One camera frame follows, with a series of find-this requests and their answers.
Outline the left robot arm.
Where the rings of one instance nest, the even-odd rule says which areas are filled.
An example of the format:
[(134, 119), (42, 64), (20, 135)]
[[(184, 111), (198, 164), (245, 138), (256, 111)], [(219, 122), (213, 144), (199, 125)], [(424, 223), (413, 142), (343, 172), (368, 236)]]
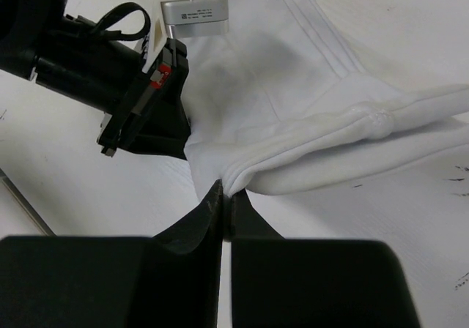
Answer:
[(185, 45), (164, 40), (151, 59), (148, 15), (134, 34), (112, 29), (138, 4), (120, 4), (93, 22), (66, 14), (67, 1), (1, 0), (1, 69), (102, 111), (97, 142), (107, 156), (125, 150), (184, 159)]

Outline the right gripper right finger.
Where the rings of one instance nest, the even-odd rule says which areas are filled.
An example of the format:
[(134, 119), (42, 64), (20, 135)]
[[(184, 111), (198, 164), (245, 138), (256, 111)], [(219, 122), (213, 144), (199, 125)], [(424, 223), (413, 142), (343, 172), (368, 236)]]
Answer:
[(290, 239), (246, 191), (225, 202), (234, 327), (419, 327), (402, 265), (384, 242)]

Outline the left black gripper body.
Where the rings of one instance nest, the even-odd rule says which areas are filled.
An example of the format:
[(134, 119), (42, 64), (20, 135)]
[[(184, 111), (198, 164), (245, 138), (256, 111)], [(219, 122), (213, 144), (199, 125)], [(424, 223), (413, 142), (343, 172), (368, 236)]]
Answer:
[(190, 127), (181, 95), (188, 73), (186, 46), (167, 40), (149, 72), (138, 73), (110, 114), (97, 140), (101, 153), (112, 157), (121, 149), (184, 160)]

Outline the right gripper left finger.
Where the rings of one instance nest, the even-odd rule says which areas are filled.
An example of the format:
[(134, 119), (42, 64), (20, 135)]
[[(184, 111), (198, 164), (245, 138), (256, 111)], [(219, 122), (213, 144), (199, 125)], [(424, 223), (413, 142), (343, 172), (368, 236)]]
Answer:
[(215, 327), (223, 188), (153, 237), (9, 236), (3, 327)]

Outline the white skirt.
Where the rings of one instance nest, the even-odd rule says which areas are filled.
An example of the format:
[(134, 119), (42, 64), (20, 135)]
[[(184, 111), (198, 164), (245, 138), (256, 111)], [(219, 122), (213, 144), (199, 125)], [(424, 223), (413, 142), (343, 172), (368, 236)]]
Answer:
[(466, 85), (404, 92), (367, 72), (315, 0), (228, 0), (229, 31), (189, 40), (185, 155), (198, 197), (286, 195), (468, 144)]

